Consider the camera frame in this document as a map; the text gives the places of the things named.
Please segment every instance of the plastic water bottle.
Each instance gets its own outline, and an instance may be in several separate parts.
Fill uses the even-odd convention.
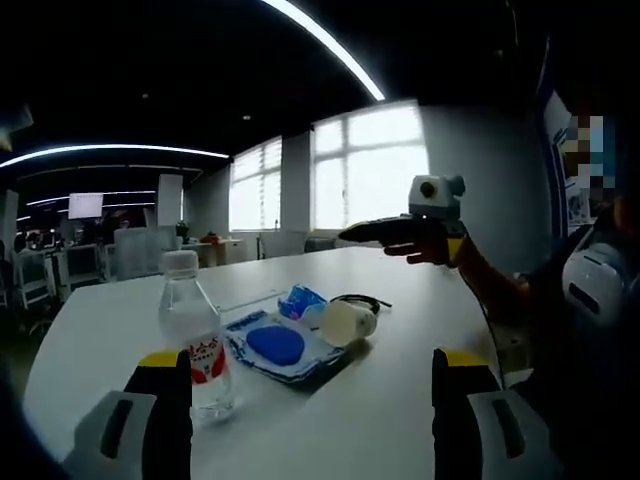
[[[166,284],[160,301],[160,329],[167,345],[187,349],[195,423],[223,419],[233,409],[231,376],[218,309],[198,283],[198,256],[182,250],[164,254]]]

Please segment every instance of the white table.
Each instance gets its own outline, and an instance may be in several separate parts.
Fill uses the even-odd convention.
[[[431,359],[447,346],[495,362],[482,313],[455,271],[409,266],[379,249],[345,248],[205,269],[204,290],[223,309],[300,282],[328,298],[373,295],[383,310],[372,348],[313,395],[233,364],[239,406],[232,421],[197,431],[192,478],[403,479],[434,470]],[[138,360],[163,346],[161,277],[76,290],[44,339],[27,384],[32,426],[58,458],[73,429]],[[275,298],[231,310],[233,320]]]

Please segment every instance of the red bottle label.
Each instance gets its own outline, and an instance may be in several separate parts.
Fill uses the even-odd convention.
[[[219,337],[205,335],[197,338],[189,345],[191,360],[191,383],[201,385],[213,380],[225,369],[226,357],[224,346]]]

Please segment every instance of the cable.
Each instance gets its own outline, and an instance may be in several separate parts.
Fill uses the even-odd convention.
[[[378,300],[377,298],[370,297],[368,295],[359,295],[357,293],[351,293],[347,295],[339,295],[336,298],[332,298],[331,301],[342,301],[347,303],[366,303],[369,305],[371,312],[374,315],[377,315],[380,311],[380,305],[384,305],[385,307],[391,308],[392,305],[387,302],[383,302],[382,300]]]
[[[489,321],[489,315],[487,314],[487,309],[484,307],[484,304],[480,301],[480,297],[478,296],[476,291],[473,289],[471,284],[467,281],[466,278],[464,278],[464,275],[462,274],[462,272],[460,272],[460,276],[462,277],[462,280],[464,281],[464,283],[466,283],[467,287],[469,287],[469,290],[471,290],[471,293],[473,293],[473,296],[476,297],[476,300],[478,301],[478,305],[480,306],[480,310],[482,310],[482,315],[484,315],[484,321],[487,323],[487,327],[489,327],[489,333],[491,334],[491,339],[493,340],[493,346],[496,349],[496,358],[498,359],[498,376],[500,377],[499,381],[502,386],[502,389],[506,390],[507,384],[505,383],[505,380],[504,380],[504,370],[502,368],[502,361],[500,360],[500,354],[498,353],[498,342],[496,341],[496,334],[493,331],[491,322]]]

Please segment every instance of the paper cup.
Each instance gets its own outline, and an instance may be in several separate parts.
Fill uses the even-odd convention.
[[[320,335],[334,347],[345,347],[371,335],[377,325],[378,319],[370,309],[338,300],[325,308]]]

